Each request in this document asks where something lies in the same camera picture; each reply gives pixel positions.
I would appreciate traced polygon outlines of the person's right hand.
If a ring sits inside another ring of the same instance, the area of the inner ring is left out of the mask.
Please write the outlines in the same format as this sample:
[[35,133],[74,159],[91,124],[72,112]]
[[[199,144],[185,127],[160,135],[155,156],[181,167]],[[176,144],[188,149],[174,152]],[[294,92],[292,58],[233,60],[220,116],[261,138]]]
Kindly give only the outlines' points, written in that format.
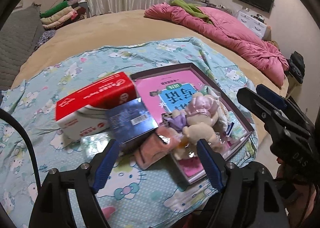
[[277,158],[277,163],[279,164],[279,167],[277,170],[276,178],[283,179],[286,177],[286,164],[280,158]]

